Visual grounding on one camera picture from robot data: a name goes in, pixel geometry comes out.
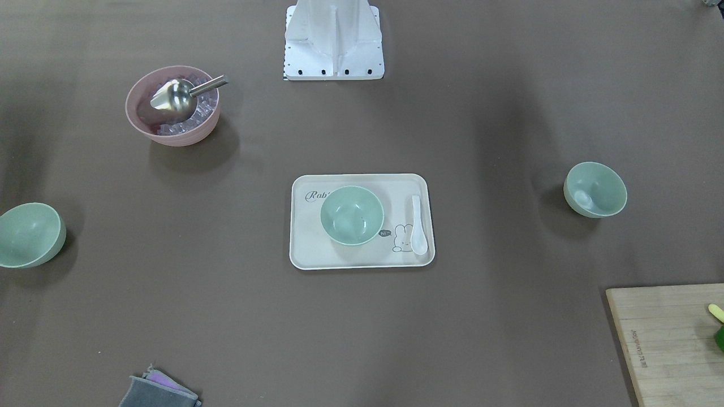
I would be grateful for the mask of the green lime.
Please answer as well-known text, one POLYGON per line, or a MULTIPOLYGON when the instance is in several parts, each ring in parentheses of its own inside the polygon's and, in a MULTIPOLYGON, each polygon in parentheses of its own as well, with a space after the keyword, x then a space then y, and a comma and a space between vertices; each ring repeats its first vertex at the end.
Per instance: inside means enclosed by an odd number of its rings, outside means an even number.
POLYGON ((714 334, 714 342, 716 342, 717 348, 724 352, 724 325, 714 334))

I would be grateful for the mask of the green bowl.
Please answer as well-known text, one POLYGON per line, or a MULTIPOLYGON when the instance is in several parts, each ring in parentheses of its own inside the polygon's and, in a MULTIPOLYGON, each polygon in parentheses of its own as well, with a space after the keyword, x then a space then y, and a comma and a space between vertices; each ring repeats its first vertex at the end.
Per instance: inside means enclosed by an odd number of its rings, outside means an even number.
POLYGON ((377 236, 385 221, 385 209, 371 190, 347 185, 326 196, 319 217, 322 229, 334 242, 357 246, 377 236))
POLYGON ((625 209, 628 191, 623 179, 598 162, 581 162, 566 175, 563 194, 576 213, 594 219, 612 217, 625 209))
POLYGON ((1 265, 25 269, 51 260, 65 243, 66 225, 51 206, 31 202, 1 216, 1 265))

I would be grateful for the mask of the cream rabbit tray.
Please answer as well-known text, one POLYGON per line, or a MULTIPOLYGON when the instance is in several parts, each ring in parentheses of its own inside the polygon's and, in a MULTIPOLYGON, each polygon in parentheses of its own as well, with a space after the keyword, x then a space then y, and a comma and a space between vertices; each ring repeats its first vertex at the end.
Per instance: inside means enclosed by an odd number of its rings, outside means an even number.
POLYGON ((426 266, 436 257, 428 185, 417 174, 303 175, 290 215, 299 270, 426 266))

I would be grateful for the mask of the wooden cutting board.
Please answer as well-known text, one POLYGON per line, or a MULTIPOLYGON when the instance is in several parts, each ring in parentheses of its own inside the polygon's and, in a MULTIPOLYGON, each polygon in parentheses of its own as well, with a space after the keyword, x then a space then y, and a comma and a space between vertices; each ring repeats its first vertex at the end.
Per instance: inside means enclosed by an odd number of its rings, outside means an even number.
POLYGON ((610 288, 606 298, 640 406, 721 406, 721 283, 610 288))

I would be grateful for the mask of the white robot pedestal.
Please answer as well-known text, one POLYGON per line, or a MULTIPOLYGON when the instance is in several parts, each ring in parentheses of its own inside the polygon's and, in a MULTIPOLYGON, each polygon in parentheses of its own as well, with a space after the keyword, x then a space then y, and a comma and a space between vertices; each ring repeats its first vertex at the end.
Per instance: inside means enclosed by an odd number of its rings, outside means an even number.
POLYGON ((380 11, 369 2, 298 1, 285 16, 285 80, 379 80, 385 75, 380 11))

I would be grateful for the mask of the yellow plastic knife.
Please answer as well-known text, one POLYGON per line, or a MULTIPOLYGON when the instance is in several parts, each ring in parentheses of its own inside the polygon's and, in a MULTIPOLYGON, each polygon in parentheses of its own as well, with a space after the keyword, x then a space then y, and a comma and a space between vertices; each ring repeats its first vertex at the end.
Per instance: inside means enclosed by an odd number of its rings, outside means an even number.
POLYGON ((721 309, 721 307, 717 306, 716 304, 709 304, 708 312, 709 314, 714 316, 719 322, 724 324, 724 311, 721 309))

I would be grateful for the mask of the green bowl on tray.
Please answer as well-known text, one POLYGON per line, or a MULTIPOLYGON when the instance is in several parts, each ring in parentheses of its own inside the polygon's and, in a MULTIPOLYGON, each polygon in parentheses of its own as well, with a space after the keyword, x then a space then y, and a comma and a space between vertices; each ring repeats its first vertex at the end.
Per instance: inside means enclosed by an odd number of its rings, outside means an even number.
POLYGON ((371 190, 347 185, 326 196, 319 217, 322 229, 334 242, 357 246, 377 236, 385 221, 385 209, 371 190))

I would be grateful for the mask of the pink bowl with ice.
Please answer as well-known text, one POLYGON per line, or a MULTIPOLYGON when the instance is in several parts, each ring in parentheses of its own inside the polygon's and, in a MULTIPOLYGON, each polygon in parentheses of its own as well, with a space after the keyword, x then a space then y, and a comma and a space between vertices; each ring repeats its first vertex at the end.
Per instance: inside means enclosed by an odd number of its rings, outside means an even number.
POLYGON ((143 136, 165 146, 191 146, 209 136, 221 116, 219 85, 196 67, 158 68, 140 78, 128 92, 125 114, 143 136))

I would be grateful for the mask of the metal scoop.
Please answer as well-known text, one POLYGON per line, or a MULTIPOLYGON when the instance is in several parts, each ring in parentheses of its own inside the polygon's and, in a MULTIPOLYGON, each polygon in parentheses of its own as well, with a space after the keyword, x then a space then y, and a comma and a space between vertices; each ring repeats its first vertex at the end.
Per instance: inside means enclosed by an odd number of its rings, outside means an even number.
POLYGON ((229 82, 227 75, 215 77, 194 86, 184 78, 175 78, 161 86, 150 98, 150 106, 166 119, 166 123, 181 123, 196 112, 197 96, 215 90, 229 82))

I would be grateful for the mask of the white ceramic spoon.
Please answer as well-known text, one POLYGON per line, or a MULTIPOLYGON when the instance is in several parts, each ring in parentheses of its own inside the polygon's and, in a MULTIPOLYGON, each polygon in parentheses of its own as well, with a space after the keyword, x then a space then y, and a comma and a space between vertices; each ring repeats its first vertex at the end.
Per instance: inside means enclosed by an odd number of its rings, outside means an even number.
POLYGON ((428 251, 428 242, 422 224, 421 199, 419 195, 413 195, 413 230, 411 232, 411 248, 415 255, 421 256, 428 251))

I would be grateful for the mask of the grey folded cloth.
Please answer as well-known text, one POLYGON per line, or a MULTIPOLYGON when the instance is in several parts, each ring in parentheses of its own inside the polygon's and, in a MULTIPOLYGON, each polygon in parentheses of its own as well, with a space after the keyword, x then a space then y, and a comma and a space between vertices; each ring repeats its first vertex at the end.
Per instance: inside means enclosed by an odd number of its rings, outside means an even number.
POLYGON ((130 387, 119 406, 202 406, 202 400, 191 389, 150 365, 142 376, 130 376, 130 387))

